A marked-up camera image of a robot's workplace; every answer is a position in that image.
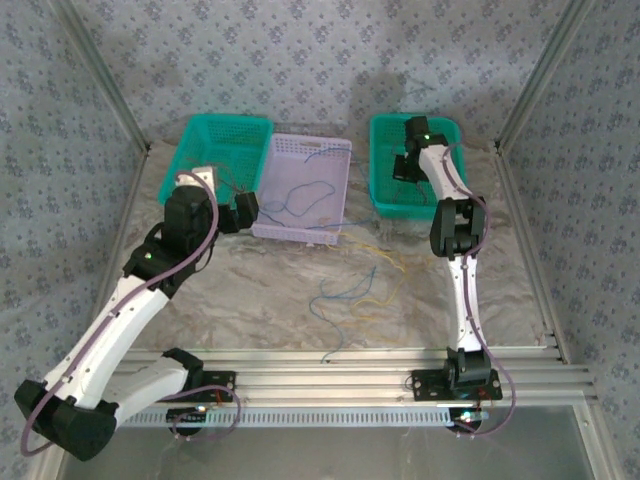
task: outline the lavender plastic basket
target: lavender plastic basket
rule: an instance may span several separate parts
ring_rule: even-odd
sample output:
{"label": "lavender plastic basket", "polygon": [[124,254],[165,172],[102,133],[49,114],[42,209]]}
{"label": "lavender plastic basket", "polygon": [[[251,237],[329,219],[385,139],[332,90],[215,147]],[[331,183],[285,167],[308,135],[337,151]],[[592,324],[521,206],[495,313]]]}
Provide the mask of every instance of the lavender plastic basket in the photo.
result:
{"label": "lavender plastic basket", "polygon": [[[253,235],[335,245],[341,227],[334,225],[343,223],[350,160],[349,140],[273,134],[258,190],[261,213],[251,227]],[[278,211],[285,202],[289,211]]]}

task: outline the robotic arm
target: robotic arm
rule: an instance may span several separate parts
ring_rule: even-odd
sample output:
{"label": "robotic arm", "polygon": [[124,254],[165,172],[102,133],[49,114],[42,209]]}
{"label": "robotic arm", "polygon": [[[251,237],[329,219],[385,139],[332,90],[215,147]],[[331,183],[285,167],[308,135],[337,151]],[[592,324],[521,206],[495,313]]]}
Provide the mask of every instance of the robotic arm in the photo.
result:
{"label": "robotic arm", "polygon": [[33,428],[78,459],[89,460],[132,415],[171,394],[201,386],[202,361],[179,349],[164,352],[124,380],[110,379],[142,329],[196,273],[204,251],[211,255],[219,232],[248,228],[257,218],[253,193],[237,195],[236,210],[217,206],[213,177],[211,167],[179,176],[165,204],[164,222],[133,251],[88,331],[43,383],[25,380],[20,385],[15,400],[27,418],[23,453],[46,448],[26,449],[26,435]]}
{"label": "robotic arm", "polygon": [[428,181],[438,206],[430,233],[434,255],[447,260],[451,324],[442,370],[412,372],[416,401],[502,399],[498,373],[480,327],[476,291],[477,251],[484,236],[483,199],[467,194],[444,135],[429,130],[426,117],[405,122],[407,154],[397,155],[393,178]]}

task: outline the green basket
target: green basket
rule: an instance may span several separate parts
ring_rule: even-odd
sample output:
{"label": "green basket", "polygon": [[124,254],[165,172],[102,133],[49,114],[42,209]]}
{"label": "green basket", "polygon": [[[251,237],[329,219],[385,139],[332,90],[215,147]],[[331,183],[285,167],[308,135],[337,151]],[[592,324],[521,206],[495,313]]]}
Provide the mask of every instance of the green basket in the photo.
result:
{"label": "green basket", "polygon": [[260,176],[272,133],[273,122],[268,118],[194,115],[187,124],[162,182],[158,202],[164,205],[171,196],[178,170],[191,170],[211,164],[216,169],[218,203],[229,203],[232,200],[232,185],[256,192],[260,186]]}
{"label": "green basket", "polygon": [[[371,199],[383,217],[433,220],[438,200],[429,182],[418,185],[393,179],[395,156],[404,154],[404,122],[421,114],[384,113],[371,119],[369,170]],[[461,141],[460,128],[442,117],[428,117],[429,129],[441,133],[449,145]],[[466,183],[462,147],[454,147],[452,160],[460,178]]]}

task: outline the plastic basket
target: plastic basket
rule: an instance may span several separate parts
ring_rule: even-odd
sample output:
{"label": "plastic basket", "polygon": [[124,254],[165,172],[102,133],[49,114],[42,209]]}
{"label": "plastic basket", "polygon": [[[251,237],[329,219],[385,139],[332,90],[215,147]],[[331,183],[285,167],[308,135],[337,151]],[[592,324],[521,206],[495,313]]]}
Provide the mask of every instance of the plastic basket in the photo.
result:
{"label": "plastic basket", "polygon": [[268,118],[194,115],[171,161],[158,202],[164,204],[171,195],[178,170],[211,164],[216,168],[216,198],[219,203],[231,201],[233,187],[256,191],[272,132],[273,122]]}
{"label": "plastic basket", "polygon": [[[251,227],[253,235],[335,245],[350,160],[348,140],[274,134],[258,190],[260,214]],[[292,213],[278,211],[285,202]]]}
{"label": "plastic basket", "polygon": [[[418,185],[393,179],[395,156],[404,154],[404,122],[420,114],[388,113],[371,119],[369,170],[371,198],[378,213],[384,217],[433,220],[438,200],[428,182]],[[429,129],[441,133],[451,145],[460,142],[458,125],[448,118],[428,117]],[[452,152],[453,164],[466,183],[462,147]]]}

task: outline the patterned wallpaper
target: patterned wallpaper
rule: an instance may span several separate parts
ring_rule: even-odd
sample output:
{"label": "patterned wallpaper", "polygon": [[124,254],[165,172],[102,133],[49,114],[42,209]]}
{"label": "patterned wallpaper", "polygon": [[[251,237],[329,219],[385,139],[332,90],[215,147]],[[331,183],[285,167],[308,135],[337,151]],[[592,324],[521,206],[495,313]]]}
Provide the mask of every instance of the patterned wallpaper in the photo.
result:
{"label": "patterned wallpaper", "polygon": [[640,479],[640,4],[600,0],[509,154],[564,333]]}
{"label": "patterned wallpaper", "polygon": [[168,140],[201,112],[366,140],[388,111],[451,116],[489,140],[565,3],[76,0],[141,128]]}
{"label": "patterned wallpaper", "polygon": [[139,152],[44,0],[0,2],[0,478],[22,478],[13,393],[89,322]]}

